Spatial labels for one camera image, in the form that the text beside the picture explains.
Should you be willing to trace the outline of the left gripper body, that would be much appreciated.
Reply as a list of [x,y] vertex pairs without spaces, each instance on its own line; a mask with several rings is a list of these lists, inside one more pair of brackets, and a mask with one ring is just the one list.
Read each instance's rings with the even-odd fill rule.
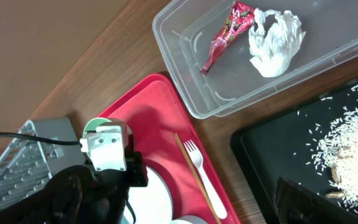
[[97,199],[128,199],[131,187],[146,187],[148,177],[142,153],[135,150],[134,135],[128,136],[129,143],[124,149],[125,171],[106,169],[98,174]]

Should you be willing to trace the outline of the light blue bowl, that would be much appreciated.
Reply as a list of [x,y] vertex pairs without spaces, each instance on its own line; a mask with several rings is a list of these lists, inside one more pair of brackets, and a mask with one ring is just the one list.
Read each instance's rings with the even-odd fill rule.
[[208,224],[202,218],[194,215],[186,215],[169,222],[169,224]]

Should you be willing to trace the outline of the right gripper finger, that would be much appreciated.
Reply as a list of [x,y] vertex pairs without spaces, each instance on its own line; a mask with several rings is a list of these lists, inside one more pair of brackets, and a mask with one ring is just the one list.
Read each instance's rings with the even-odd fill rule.
[[275,208],[279,223],[358,224],[358,216],[283,177],[277,180]]

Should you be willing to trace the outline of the red snack wrapper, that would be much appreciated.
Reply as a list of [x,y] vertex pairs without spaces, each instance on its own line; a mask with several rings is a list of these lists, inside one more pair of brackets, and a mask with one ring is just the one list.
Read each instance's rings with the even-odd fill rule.
[[206,75],[212,64],[223,54],[223,52],[236,40],[243,32],[248,30],[255,22],[255,9],[249,5],[233,1],[229,15],[223,27],[215,35],[211,42],[209,57],[200,73]]

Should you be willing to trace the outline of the green bowl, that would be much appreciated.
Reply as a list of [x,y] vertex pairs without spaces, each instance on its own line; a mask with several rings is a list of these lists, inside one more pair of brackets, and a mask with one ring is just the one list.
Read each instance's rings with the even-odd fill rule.
[[95,133],[96,128],[98,126],[102,125],[103,123],[109,123],[109,122],[111,122],[110,119],[100,118],[100,117],[89,120],[83,129],[83,137],[85,137],[89,133]]

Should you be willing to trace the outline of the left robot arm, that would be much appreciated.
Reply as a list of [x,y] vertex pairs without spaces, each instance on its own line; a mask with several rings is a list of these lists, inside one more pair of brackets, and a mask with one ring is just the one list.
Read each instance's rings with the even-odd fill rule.
[[4,223],[120,223],[129,189],[146,187],[147,171],[134,137],[124,148],[126,170],[97,170],[90,159],[55,174],[42,190],[0,211]]

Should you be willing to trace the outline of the white napkin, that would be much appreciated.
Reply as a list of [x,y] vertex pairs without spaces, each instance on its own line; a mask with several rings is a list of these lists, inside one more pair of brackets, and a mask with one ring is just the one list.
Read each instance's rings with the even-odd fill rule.
[[251,64],[265,78],[282,75],[300,50],[306,32],[291,11],[254,10],[254,25],[249,29]]

